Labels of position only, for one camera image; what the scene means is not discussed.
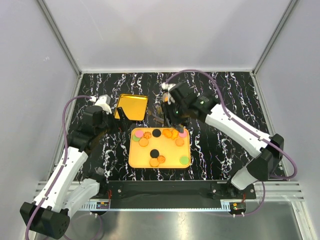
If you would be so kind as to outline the orange fish cookie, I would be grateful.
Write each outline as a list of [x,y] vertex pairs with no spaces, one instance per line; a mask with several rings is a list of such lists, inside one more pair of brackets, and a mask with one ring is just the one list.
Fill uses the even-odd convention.
[[162,134],[168,139],[172,138],[172,135],[173,135],[173,133],[170,129],[164,129],[162,131]]

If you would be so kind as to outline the black sandwich cookie top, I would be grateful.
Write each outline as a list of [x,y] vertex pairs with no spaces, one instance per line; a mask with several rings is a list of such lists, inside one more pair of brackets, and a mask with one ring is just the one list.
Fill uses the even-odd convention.
[[162,135],[162,132],[159,129],[154,129],[152,131],[152,136],[155,138],[159,138]]

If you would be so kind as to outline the black sandwich cookie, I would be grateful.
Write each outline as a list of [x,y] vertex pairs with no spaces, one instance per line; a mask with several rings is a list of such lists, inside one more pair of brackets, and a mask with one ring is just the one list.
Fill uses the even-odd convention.
[[150,151],[150,157],[153,159],[157,159],[159,157],[160,153],[157,149],[152,149]]
[[159,129],[154,129],[152,131],[152,136],[155,138],[159,138],[162,135],[162,132]]

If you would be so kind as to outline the orange round scalloped cookie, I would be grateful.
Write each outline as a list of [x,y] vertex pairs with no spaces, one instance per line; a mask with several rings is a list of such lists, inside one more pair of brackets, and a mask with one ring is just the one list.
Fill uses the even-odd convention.
[[178,138],[178,139],[175,141],[175,144],[176,144],[178,147],[182,147],[182,146],[185,144],[185,141],[184,141],[182,138]]

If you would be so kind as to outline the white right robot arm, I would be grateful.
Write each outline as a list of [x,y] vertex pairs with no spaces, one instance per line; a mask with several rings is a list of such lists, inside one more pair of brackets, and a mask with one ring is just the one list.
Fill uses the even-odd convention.
[[237,170],[227,185],[228,195],[239,198],[245,188],[267,181],[283,156],[284,138],[270,136],[231,113],[211,94],[197,96],[187,83],[162,85],[161,108],[167,127],[137,127],[131,132],[128,163],[136,169],[185,169],[191,165],[189,119],[227,134],[253,158]]

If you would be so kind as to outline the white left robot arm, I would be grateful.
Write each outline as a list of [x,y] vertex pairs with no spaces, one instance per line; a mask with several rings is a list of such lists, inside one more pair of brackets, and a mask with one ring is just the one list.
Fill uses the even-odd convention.
[[74,213],[85,202],[110,193],[106,177],[95,172],[73,192],[68,190],[101,138],[130,129],[132,121],[123,108],[118,107],[116,111],[118,119],[107,106],[90,105],[85,108],[77,129],[67,137],[62,158],[46,185],[33,202],[24,202],[20,207],[20,214],[26,223],[25,239],[29,239],[29,231],[60,239]]

